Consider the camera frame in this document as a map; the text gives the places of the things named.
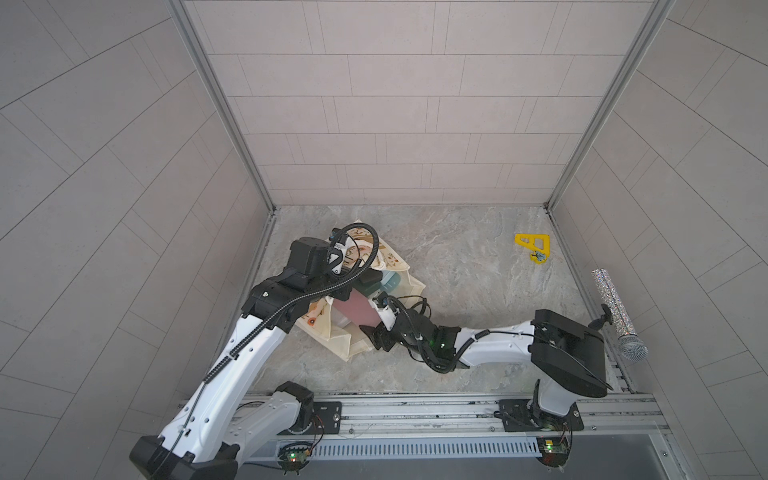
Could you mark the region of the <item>pink pencil case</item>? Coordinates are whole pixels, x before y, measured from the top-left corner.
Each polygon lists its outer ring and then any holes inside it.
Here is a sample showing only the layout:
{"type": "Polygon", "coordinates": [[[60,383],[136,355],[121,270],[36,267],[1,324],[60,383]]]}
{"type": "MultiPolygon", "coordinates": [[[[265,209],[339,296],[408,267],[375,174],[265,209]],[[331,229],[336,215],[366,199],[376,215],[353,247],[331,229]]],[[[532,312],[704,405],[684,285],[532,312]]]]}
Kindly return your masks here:
{"type": "Polygon", "coordinates": [[[352,289],[346,301],[339,299],[333,301],[331,321],[339,327],[351,324],[376,327],[381,319],[369,299],[356,289],[352,289]]]}

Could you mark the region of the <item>floral canvas tote bag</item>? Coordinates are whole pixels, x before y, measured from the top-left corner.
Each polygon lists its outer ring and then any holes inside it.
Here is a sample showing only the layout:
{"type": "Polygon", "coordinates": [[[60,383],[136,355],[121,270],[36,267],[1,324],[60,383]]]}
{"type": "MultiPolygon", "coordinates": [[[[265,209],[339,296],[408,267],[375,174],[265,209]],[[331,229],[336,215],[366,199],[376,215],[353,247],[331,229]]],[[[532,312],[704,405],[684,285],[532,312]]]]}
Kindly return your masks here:
{"type": "Polygon", "coordinates": [[[301,330],[344,361],[374,349],[362,329],[374,328],[380,322],[372,305],[379,294],[398,297],[410,307],[417,303],[425,289],[425,284],[411,274],[410,265],[384,240],[379,241],[374,251],[373,236],[367,229],[354,228],[347,234],[350,239],[342,269],[349,269],[355,262],[365,263],[374,253],[371,268],[350,284],[348,299],[331,296],[318,299],[296,322],[301,330]]]}

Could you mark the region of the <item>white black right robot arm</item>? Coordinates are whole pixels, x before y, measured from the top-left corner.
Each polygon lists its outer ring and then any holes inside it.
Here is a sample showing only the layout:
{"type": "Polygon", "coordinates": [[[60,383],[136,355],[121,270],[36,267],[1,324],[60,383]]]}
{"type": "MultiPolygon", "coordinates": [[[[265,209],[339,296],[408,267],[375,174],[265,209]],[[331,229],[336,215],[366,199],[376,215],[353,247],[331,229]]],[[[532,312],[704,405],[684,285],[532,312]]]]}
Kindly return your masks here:
{"type": "Polygon", "coordinates": [[[401,345],[438,374],[484,364],[534,365],[544,374],[528,406],[535,417],[564,418],[578,399],[603,398],[612,389],[600,331],[554,311],[539,309],[532,320],[509,327],[470,329],[433,323],[422,296],[408,307],[401,297],[382,293],[370,305],[379,321],[361,331],[373,347],[401,345]]]}

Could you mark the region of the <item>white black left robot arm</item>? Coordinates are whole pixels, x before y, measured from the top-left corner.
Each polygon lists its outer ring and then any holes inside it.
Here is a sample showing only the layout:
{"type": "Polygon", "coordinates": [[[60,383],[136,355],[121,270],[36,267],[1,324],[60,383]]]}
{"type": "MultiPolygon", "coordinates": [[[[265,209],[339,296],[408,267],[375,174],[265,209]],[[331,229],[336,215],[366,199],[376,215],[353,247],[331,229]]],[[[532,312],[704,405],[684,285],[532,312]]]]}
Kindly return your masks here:
{"type": "Polygon", "coordinates": [[[346,300],[355,280],[380,249],[372,231],[369,254],[343,265],[348,250],[360,252],[350,233],[330,239],[303,237],[290,247],[282,273],[255,285],[227,347],[177,416],[157,436],[141,437],[129,458],[147,479],[233,479],[239,467],[277,434],[306,433],[314,426],[314,395],[293,382],[281,385],[255,410],[236,415],[257,374],[296,321],[326,296],[346,300]]]}

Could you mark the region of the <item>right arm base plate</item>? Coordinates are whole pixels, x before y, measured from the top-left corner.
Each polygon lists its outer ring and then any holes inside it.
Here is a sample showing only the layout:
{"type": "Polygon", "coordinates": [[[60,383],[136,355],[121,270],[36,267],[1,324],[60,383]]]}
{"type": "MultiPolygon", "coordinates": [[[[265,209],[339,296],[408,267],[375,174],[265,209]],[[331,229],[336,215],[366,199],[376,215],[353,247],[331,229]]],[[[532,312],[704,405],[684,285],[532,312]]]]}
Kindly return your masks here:
{"type": "Polygon", "coordinates": [[[534,399],[503,399],[494,417],[501,420],[505,432],[576,432],[584,430],[584,422],[576,403],[565,416],[542,410],[534,399]]]}

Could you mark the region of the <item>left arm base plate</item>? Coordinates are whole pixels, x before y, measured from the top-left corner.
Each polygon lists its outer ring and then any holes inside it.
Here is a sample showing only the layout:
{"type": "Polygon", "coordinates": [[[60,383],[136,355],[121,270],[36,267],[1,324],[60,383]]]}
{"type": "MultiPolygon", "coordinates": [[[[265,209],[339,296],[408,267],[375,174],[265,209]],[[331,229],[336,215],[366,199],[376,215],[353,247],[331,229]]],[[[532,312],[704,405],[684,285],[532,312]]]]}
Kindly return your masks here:
{"type": "Polygon", "coordinates": [[[342,403],[338,401],[313,402],[312,406],[302,404],[296,422],[280,436],[336,435],[340,431],[342,403]]]}

